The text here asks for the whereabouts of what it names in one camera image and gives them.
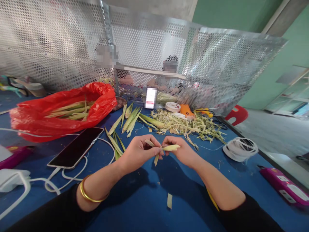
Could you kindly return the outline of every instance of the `perforated metal sheet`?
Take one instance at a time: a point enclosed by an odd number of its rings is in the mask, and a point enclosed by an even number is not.
[[[159,88],[159,101],[226,115],[286,43],[283,38],[205,28],[88,0],[2,0],[0,72],[32,76],[49,90],[88,82],[111,83],[142,101],[142,87]],[[96,66],[98,45],[116,45],[119,62],[153,70],[174,68],[186,80]]]

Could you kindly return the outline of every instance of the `black sleeve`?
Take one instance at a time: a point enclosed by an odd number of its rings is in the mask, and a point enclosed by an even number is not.
[[[246,193],[245,195],[245,202],[238,208],[219,212],[220,220],[227,231],[283,231],[251,196]]]
[[[76,200],[78,184],[28,214],[6,230],[11,231],[81,231],[93,213],[82,211]]]

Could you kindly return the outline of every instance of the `blue tablecloth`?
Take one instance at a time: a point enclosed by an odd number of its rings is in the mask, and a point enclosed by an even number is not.
[[[20,99],[11,92],[0,92],[0,104],[2,104],[0,111],[13,108],[17,103],[28,99]],[[122,109],[110,113],[98,126],[105,125],[109,129],[121,113]],[[143,109],[142,113],[148,114],[149,111]],[[0,115],[0,127],[10,128],[8,113]],[[126,133],[120,136],[125,146],[129,145],[134,136],[149,133],[147,127],[139,122],[136,123],[135,129],[137,130],[133,131],[130,138],[126,137]],[[237,137],[230,129],[225,133],[226,141]],[[165,137],[154,132],[153,135],[159,142]],[[3,146],[37,146],[34,154],[16,167],[29,170],[31,178],[49,177],[53,168],[47,167],[46,164],[74,138],[72,135],[51,142],[33,144],[18,137],[16,132],[0,130],[0,143]],[[104,133],[101,138],[107,139],[106,134]],[[198,154],[201,157],[218,168],[240,189],[254,197],[285,231],[308,231],[309,215],[289,206],[260,175],[257,165],[271,167],[260,155],[250,158],[247,165],[244,165],[228,158],[222,149],[210,151],[203,148],[214,150],[220,147],[222,143],[217,140],[209,143],[193,136],[191,139],[199,146]],[[112,157],[113,152],[109,145],[97,141],[89,151],[88,165],[79,178],[106,166]],[[84,163],[85,159],[82,159],[74,170],[66,172],[67,175],[74,176],[82,169]],[[52,181],[58,187],[67,182],[61,173],[54,176]],[[0,212],[10,206],[22,193],[23,187],[19,186],[7,194],[0,194]],[[167,193],[173,195],[172,210],[166,205]],[[55,196],[55,193],[45,190],[43,182],[32,182],[28,196],[0,221],[0,230],[5,230]],[[101,204],[97,217],[87,231],[225,231],[215,213],[197,173],[171,155],[159,160],[156,167],[151,159],[137,171],[122,178],[113,187],[107,200]]]

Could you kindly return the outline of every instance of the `bracelet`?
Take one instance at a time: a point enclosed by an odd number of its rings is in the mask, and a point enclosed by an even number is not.
[[[85,182],[85,179],[87,179],[89,176],[91,176],[91,174],[88,175],[88,176],[86,176],[86,177],[82,180],[82,182],[81,182],[81,184],[80,184],[80,192],[81,192],[82,196],[83,196],[86,200],[89,200],[89,201],[94,202],[94,203],[100,203],[100,202],[104,201],[104,200],[108,197],[109,192],[108,192],[108,193],[106,194],[106,196],[105,196],[103,199],[101,199],[101,200],[94,200],[94,199],[91,199],[90,197],[88,197],[88,195],[85,193],[85,190],[84,190],[84,182]]]

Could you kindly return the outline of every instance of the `hand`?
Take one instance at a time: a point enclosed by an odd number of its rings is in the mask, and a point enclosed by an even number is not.
[[[193,168],[193,166],[198,162],[200,156],[192,150],[184,139],[179,137],[166,136],[162,143],[162,147],[167,147],[173,144],[179,145],[180,148],[177,148],[176,151],[166,151],[165,154],[169,155],[169,153],[172,152],[180,162],[190,168]]]
[[[147,143],[145,143],[146,139],[152,141],[155,147],[152,148]],[[147,160],[156,156],[160,152],[162,152],[161,144],[153,135],[149,134],[135,136],[130,142],[126,151],[117,160],[117,162],[119,162],[124,175],[126,175],[139,169]]]

